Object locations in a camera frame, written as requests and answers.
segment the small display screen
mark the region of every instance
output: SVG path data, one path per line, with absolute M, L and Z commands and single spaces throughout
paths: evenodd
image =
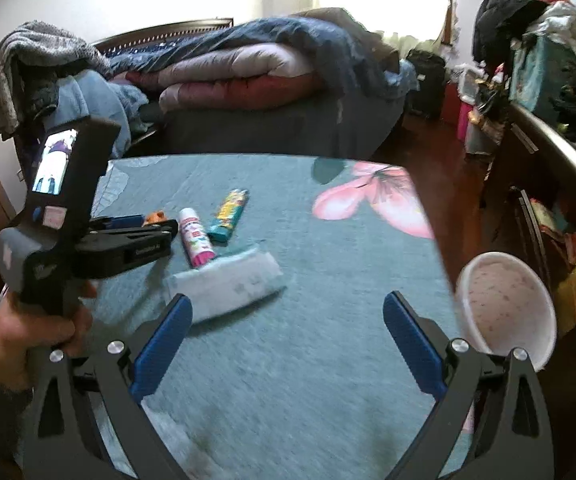
M 59 195 L 75 139 L 76 130 L 52 134 L 46 139 L 37 176 L 34 178 L 33 191 Z

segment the white container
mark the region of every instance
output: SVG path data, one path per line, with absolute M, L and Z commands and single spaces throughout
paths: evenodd
M 557 338 L 552 300 L 537 274 L 506 253 L 484 253 L 457 280 L 463 336 L 480 352 L 508 355 L 524 348 L 535 370 L 550 359 Z
M 459 86 L 457 87 L 459 99 L 464 103 L 474 105 L 477 92 L 479 91 L 477 79 L 482 79 L 483 77 L 484 71 L 482 69 L 473 66 L 464 66 L 463 72 L 459 76 Z

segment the orange toy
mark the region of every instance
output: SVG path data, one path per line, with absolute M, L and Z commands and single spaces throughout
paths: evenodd
M 155 211 L 146 216 L 143 225 L 158 224 L 159 222 L 165 222 L 166 220 L 168 219 L 166 218 L 166 215 L 164 215 L 163 211 Z

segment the pink glue stick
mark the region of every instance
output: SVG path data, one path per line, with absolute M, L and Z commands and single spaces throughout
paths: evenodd
M 194 209 L 187 207 L 179 212 L 179 229 L 186 254 L 193 267 L 201 267 L 215 257 L 206 230 Z

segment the pink flower print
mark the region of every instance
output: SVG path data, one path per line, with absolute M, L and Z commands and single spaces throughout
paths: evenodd
M 387 164 L 357 162 L 352 173 L 359 178 L 327 189 L 317 197 L 312 206 L 316 218 L 350 218 L 366 199 L 372 209 L 394 228 L 412 236 L 433 238 L 406 170 Z

